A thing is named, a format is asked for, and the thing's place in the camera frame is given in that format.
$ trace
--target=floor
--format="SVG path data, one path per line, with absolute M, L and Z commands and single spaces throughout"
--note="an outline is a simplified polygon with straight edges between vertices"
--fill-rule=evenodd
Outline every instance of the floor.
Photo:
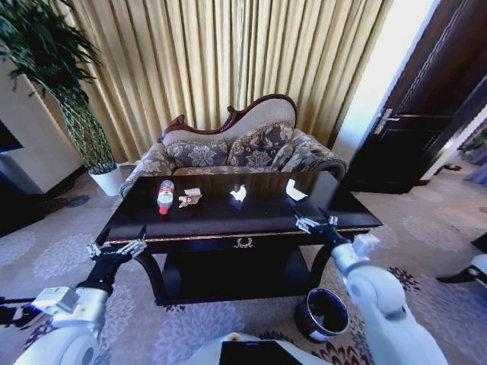
M 383 241 L 373 262 L 401 280 L 416 319 L 433 334 L 450 364 L 485 364 L 487 291 L 478 283 L 434 279 L 466 267 L 480 253 L 469 242 L 487 231 L 487 188 L 463 181 L 474 168 L 463 165 L 460 172 L 443 170 L 427 186 L 405 195 L 356 196 L 384 222 L 374 231 Z M 98 235 L 120 198 L 105 196 L 88 175 L 59 198 L 70 204 L 0 239 L 0 296 L 34 297 L 44 287 L 74 286 L 91 270 L 84 245 Z M 308 264 L 317 249 L 303 248 Z M 162 264 L 164 256 L 158 258 Z M 156 307 L 142 267 L 130 262 L 116 277 L 97 363 L 179 363 L 205 341 L 239 331 L 285 339 L 334 364 L 372 364 L 360 314 L 333 263 L 321 286 L 345 301 L 352 321 L 345 334 L 329 343 L 311 344 L 293 320 L 300 297 Z M 45 317 L 24 330 L 0 328 L 0 363 L 12 363 L 51 329 Z

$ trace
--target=door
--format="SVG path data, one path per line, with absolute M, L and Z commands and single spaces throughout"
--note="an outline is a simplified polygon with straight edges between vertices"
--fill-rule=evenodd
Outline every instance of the door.
M 487 94 L 480 87 L 487 73 L 486 24 L 485 0 L 443 0 L 438 5 L 353 160 L 345 178 L 350 189 L 408 192 L 469 121 L 466 116 L 483 107 L 479 95 L 484 99 Z

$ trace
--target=drawer handle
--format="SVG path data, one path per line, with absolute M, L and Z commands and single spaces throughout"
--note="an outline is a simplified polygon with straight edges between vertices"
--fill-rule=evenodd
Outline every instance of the drawer handle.
M 242 243 L 242 238 L 239 238 L 237 240 L 237 244 L 234 246 L 235 249 L 250 249 L 252 247 L 255 247 L 252 244 L 252 239 L 250 237 L 247 237 L 248 241 L 247 243 Z

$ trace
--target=trash can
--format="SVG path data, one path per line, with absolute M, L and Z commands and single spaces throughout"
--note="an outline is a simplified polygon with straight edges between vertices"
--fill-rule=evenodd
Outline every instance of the trash can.
M 349 326 L 349 312 L 334 293 L 316 288 L 296 306 L 294 320 L 304 337 L 321 344 L 346 331 Z

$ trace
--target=curtain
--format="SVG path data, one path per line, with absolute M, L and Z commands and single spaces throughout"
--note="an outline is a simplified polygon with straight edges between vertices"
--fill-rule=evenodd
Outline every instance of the curtain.
M 185 114 L 290 96 L 298 128 L 331 144 L 392 0 L 71 0 L 56 10 L 100 50 L 90 108 L 118 161 L 138 160 Z

